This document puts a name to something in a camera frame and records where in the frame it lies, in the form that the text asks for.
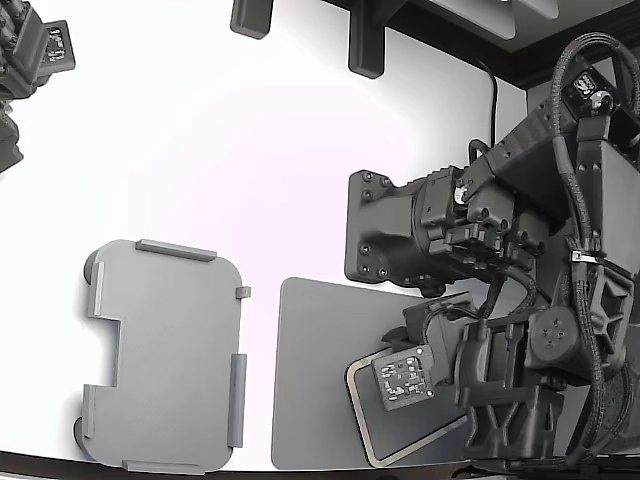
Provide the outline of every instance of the mounting bracket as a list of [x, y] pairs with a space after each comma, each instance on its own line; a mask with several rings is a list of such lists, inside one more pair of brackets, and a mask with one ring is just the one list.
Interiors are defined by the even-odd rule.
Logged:
[[261, 40], [271, 30], [273, 0], [233, 0], [231, 30]]
[[349, 70], [371, 79], [384, 73], [385, 27], [407, 1], [354, 2], [349, 31]]

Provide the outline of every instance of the black shelf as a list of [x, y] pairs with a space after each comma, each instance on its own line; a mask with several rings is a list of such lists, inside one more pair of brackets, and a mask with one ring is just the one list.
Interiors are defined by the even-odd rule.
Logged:
[[[583, 33], [604, 32], [629, 48], [640, 47], [640, 0], [513, 53], [408, 0], [322, 1], [351, 13], [349, 68], [369, 78], [384, 73], [385, 27], [477, 67], [484, 62], [498, 78], [523, 89], [550, 80], [553, 67], [564, 48]], [[263, 6], [252, 10], [251, 5], [259, 3]], [[271, 23], [271, 8], [264, 8], [264, 3], [272, 5], [273, 0], [235, 0], [234, 18], [238, 18], [237, 12], [242, 12], [245, 25], [259, 25], [261, 30], [256, 32], [249, 29], [247, 33], [246, 26], [239, 28], [237, 21], [232, 21], [232, 29], [254, 38], [266, 35]], [[594, 48], [585, 54], [592, 62], [609, 56], [610, 52], [604, 48]]]

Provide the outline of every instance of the gray plastic tray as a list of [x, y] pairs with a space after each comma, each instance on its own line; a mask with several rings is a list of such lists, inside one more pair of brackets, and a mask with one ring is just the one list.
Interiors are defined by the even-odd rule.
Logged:
[[204, 474], [242, 446], [249, 296], [215, 252], [118, 240], [85, 266], [88, 315], [119, 324], [114, 386], [85, 385], [74, 434], [96, 462], [129, 471]]
[[[387, 347], [380, 339], [403, 325], [402, 310], [419, 297], [293, 278], [282, 285], [272, 461], [281, 470], [372, 468], [356, 423], [345, 374], [349, 366]], [[370, 369], [355, 378], [379, 458], [402, 450], [463, 414], [453, 390], [410, 408], [385, 412]], [[466, 425], [390, 466], [462, 459]]]

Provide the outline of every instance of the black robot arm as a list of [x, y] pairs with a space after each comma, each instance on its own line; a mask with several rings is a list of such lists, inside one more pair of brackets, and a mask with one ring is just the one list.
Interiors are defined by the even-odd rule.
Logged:
[[44, 23], [22, 0], [0, 0], [0, 173], [23, 159], [13, 100], [31, 97], [52, 75], [75, 68], [67, 22]]
[[[455, 383], [471, 425], [465, 456], [494, 470], [592, 460], [632, 400], [625, 338], [640, 272], [640, 70], [622, 45], [594, 35], [567, 48], [552, 97], [467, 167], [403, 187], [368, 171], [349, 182], [347, 278], [419, 288], [431, 299], [406, 310], [406, 326], [384, 340], [395, 352], [431, 347], [428, 384]], [[631, 102], [577, 56], [594, 42], [624, 56], [637, 82]], [[564, 260], [541, 262], [558, 235]], [[543, 264], [557, 279], [544, 289], [536, 282]], [[478, 309], [468, 296], [443, 297], [467, 278], [490, 285]], [[524, 287], [523, 300], [491, 318], [507, 278]], [[616, 376], [626, 411], [604, 432], [604, 383]], [[553, 458], [568, 384], [591, 386], [588, 421], [572, 451]]]

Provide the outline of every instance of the black cable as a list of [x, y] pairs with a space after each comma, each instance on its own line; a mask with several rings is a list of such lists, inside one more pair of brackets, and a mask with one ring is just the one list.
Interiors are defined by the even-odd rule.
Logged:
[[436, 308], [435, 310], [432, 310], [431, 312], [429, 312], [427, 316], [424, 318], [424, 320], [422, 321], [421, 333], [422, 333], [423, 345], [426, 345], [429, 343], [427, 339], [427, 330], [429, 328], [429, 323], [431, 322], [431, 320], [433, 320], [436, 316], [440, 315], [441, 313], [447, 313], [454, 310], [458, 312], [462, 312], [469, 317], [476, 318], [476, 319], [478, 318], [478, 314], [476, 312], [473, 312], [468, 308], [462, 307], [460, 305], [443, 305], [440, 308]]
[[477, 138], [469, 142], [469, 165], [478, 159], [478, 153], [485, 155], [489, 150], [496, 146], [498, 79], [486, 63], [479, 58], [476, 58], [476, 62], [484, 69], [485, 72], [487, 72], [487, 74], [489, 74], [489, 78], [491, 78], [491, 84], [493, 86], [491, 94], [491, 134], [489, 139], [490, 146]]
[[527, 295], [524, 297], [522, 302], [520, 302], [520, 304], [515, 308], [515, 310], [509, 313], [509, 315], [513, 315], [514, 313], [519, 313], [522, 310], [525, 310], [533, 306], [533, 304], [536, 301], [536, 298], [538, 297], [538, 292], [540, 291], [540, 288], [536, 284], [536, 281], [533, 278], [531, 278], [529, 274], [523, 272], [522, 270], [514, 266], [507, 268], [504, 271], [504, 274], [507, 277], [511, 278], [512, 280], [515, 280], [516, 282], [518, 282], [527, 290]]
[[622, 387], [623, 387], [623, 396], [624, 402], [620, 407], [620, 412], [616, 417], [615, 421], [609, 428], [609, 430], [597, 441], [597, 443], [590, 449], [589, 453], [585, 457], [585, 461], [591, 461], [596, 458], [607, 446], [614, 441], [622, 427], [624, 425], [629, 412], [631, 411], [631, 407], [633, 405], [633, 397], [635, 391], [635, 385], [633, 381], [633, 377], [631, 375], [631, 367], [627, 362], [622, 366], [622, 370], [619, 375], [622, 375]]
[[481, 323], [486, 324], [487, 319], [493, 313], [493, 310], [496, 307], [496, 303], [498, 303], [498, 297], [500, 297], [500, 293], [502, 292], [502, 287], [504, 286], [505, 280], [505, 275], [502, 272], [497, 272], [495, 277], [493, 278], [493, 281], [489, 285], [487, 299], [478, 309], [478, 315], [480, 317]]
[[588, 244], [591, 241], [591, 223], [589, 220], [587, 204], [582, 190], [578, 185], [573, 164], [569, 157], [567, 143], [562, 136], [562, 129], [560, 125], [560, 104], [562, 101], [561, 96], [564, 77], [569, 64], [576, 55], [578, 55], [578, 53], [592, 45], [605, 45], [613, 50], [614, 53], [617, 53], [622, 57], [622, 60], [631, 71], [633, 77], [634, 94], [630, 103], [634, 113], [636, 115], [640, 115], [640, 65], [638, 64], [635, 56], [624, 45], [610, 35], [604, 33], [588, 33], [578, 37], [571, 42], [567, 48], [565, 48], [558, 60], [558, 63], [556, 64], [551, 82], [551, 113], [554, 136], [553, 149], [556, 157], [558, 173], [569, 190], [573, 203], [578, 211], [580, 235], [582, 237], [581, 241], [587, 250], [589, 250]]
[[491, 98], [491, 148], [496, 146], [496, 121], [498, 112], [498, 79], [493, 74], [489, 66], [480, 59], [476, 59], [478, 64], [489, 74], [491, 84], [493, 85], [493, 94]]

